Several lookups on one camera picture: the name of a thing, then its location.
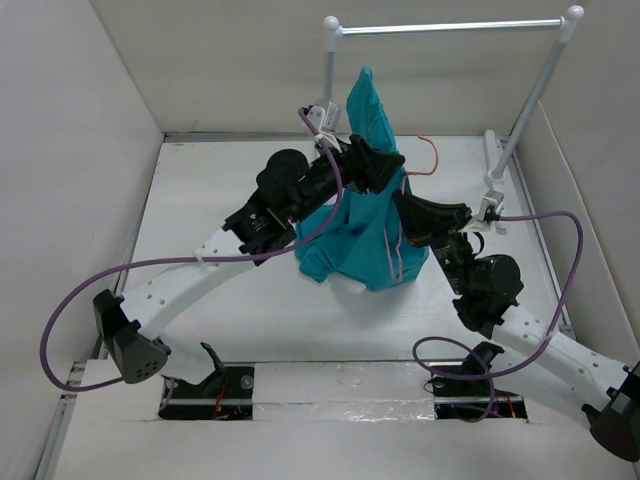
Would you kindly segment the teal t shirt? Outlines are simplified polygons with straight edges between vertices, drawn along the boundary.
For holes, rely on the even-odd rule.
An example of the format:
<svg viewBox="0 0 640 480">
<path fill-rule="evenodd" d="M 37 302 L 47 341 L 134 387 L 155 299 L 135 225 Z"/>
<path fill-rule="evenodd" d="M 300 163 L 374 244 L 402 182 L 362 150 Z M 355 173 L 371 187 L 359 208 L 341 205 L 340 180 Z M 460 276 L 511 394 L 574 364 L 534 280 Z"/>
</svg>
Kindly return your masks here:
<svg viewBox="0 0 640 480">
<path fill-rule="evenodd" d="M 393 129 L 370 68 L 361 69 L 347 97 L 346 112 L 354 134 L 363 137 L 377 150 L 398 152 Z M 399 285 L 390 274 L 383 231 L 387 229 L 394 264 L 397 264 L 394 249 L 401 222 L 392 194 L 400 190 L 405 172 L 405 169 L 400 169 L 380 194 L 358 194 L 346 190 L 340 209 L 327 229 L 295 251 L 299 271 L 318 283 L 331 274 L 342 274 L 371 291 Z M 401 251 L 404 262 L 402 283 L 414 281 L 429 256 L 429 250 L 410 246 L 403 232 Z"/>
</svg>

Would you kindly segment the pink wire hanger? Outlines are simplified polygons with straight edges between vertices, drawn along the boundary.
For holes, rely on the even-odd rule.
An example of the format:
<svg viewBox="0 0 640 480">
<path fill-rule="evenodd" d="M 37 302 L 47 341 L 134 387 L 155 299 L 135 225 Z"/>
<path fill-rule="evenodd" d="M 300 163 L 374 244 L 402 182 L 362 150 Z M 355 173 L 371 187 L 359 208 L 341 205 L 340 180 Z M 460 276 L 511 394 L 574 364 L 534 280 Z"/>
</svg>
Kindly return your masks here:
<svg viewBox="0 0 640 480">
<path fill-rule="evenodd" d="M 440 164 L 440 153 L 439 153 L 439 149 L 437 144 L 428 136 L 426 135 L 417 135 L 416 136 L 417 139 L 419 139 L 422 142 L 426 142 L 427 144 L 429 144 L 431 146 L 431 148 L 433 149 L 433 154 L 434 154 L 434 163 L 433 166 L 431 167 L 430 170 L 426 170 L 426 171 L 411 171 L 411 170 L 407 170 L 401 180 L 401 184 L 400 184 L 400 191 L 402 193 L 404 193 L 406 191 L 406 185 L 408 182 L 408 179 L 412 176 L 422 176 L 422 177 L 426 177 L 426 176 L 432 176 L 436 173 L 436 171 L 438 170 L 439 164 Z M 389 269 L 390 269 L 390 274 L 392 277 L 392 280 L 396 283 L 396 284 L 400 284 L 403 282 L 403 278 L 404 278 L 404 262 L 403 262 L 403 258 L 402 258 L 402 241 L 403 241 L 403 227 L 402 225 L 398 226 L 398 238 L 397 238 L 397 243 L 395 245 L 395 255 L 397 258 L 397 264 L 394 264 L 394 257 L 392 254 L 392 250 L 391 250 L 391 246 L 390 246 L 390 242 L 389 242 L 389 237 L 388 237 L 388 232 L 387 229 L 384 229 L 383 231 L 383 238 L 384 238 L 384 242 L 385 242 L 385 248 L 386 248 L 386 253 L 387 253 L 387 259 L 388 259 L 388 263 L 389 263 Z"/>
</svg>

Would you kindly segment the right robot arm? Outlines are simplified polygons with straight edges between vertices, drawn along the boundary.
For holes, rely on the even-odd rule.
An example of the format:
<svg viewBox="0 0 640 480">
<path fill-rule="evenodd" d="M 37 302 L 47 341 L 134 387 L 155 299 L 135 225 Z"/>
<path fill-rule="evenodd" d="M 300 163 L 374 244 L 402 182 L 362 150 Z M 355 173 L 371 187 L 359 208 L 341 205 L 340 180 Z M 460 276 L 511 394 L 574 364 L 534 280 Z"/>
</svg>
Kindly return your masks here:
<svg viewBox="0 0 640 480">
<path fill-rule="evenodd" d="M 509 387 L 587 428 L 618 458 L 639 459 L 639 368 L 608 358 L 543 322 L 522 306 L 520 268 L 509 255 L 481 257 L 467 239 L 503 220 L 503 193 L 488 191 L 478 212 L 464 203 L 441 204 L 403 188 L 391 191 L 412 247 L 428 247 L 455 294 L 462 324 L 484 340 L 461 373 L 474 393 Z"/>
</svg>

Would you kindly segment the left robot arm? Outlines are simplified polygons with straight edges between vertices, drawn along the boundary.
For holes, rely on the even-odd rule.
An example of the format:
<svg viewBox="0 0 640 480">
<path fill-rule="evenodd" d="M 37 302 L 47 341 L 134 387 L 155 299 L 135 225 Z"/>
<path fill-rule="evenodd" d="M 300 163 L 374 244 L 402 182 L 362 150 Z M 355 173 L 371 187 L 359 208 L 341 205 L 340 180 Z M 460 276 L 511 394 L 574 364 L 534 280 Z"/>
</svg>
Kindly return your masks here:
<svg viewBox="0 0 640 480">
<path fill-rule="evenodd" d="M 380 194 L 405 163 L 401 154 L 351 135 L 313 161 L 295 149 L 271 155 L 256 191 L 193 256 L 177 260 L 133 290 L 93 300 L 101 339 L 127 384 L 161 374 L 187 382 L 201 396 L 222 387 L 222 362 L 207 343 L 185 345 L 165 330 L 183 311 L 236 276 L 292 244 L 296 224 L 344 190 Z"/>
</svg>

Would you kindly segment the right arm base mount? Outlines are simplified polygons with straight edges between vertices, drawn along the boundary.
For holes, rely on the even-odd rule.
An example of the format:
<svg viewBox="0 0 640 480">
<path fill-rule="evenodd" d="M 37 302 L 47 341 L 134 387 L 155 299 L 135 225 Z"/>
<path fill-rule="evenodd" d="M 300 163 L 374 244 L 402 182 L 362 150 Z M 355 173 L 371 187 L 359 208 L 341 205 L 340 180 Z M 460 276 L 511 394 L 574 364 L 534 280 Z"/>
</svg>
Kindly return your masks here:
<svg viewBox="0 0 640 480">
<path fill-rule="evenodd" d="M 468 354 L 462 361 L 435 363 L 435 368 L 456 375 L 484 373 L 478 360 Z M 423 390 L 433 395 L 434 412 L 438 420 L 456 419 L 477 422 L 490 403 L 488 380 L 461 381 L 432 375 Z M 524 400 L 514 393 L 495 390 L 493 404 L 486 419 L 528 418 Z"/>
</svg>

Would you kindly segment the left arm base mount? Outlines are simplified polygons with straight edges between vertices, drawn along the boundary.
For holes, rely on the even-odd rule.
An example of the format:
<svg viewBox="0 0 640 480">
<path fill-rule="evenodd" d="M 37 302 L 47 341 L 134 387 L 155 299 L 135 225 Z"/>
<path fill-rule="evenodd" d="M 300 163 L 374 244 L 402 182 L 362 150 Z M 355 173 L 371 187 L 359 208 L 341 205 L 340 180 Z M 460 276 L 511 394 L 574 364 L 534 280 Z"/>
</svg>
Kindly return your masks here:
<svg viewBox="0 0 640 480">
<path fill-rule="evenodd" d="M 253 419 L 255 365 L 227 365 L 207 343 L 213 371 L 197 385 L 166 377 L 158 415 L 163 420 L 248 421 Z"/>
</svg>

